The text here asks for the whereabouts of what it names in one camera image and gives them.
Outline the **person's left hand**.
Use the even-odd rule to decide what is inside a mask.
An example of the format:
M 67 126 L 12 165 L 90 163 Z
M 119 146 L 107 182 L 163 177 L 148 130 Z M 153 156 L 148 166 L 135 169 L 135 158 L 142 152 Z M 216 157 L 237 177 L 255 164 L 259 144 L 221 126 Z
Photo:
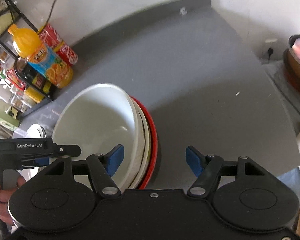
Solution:
M 9 190 L 2 190 L 0 186 L 0 220 L 6 223 L 7 225 L 13 225 L 13 219 L 11 218 L 7 203 L 11 195 L 17 191 L 21 186 L 26 183 L 26 180 L 23 176 L 17 178 L 17 184 L 14 188 Z

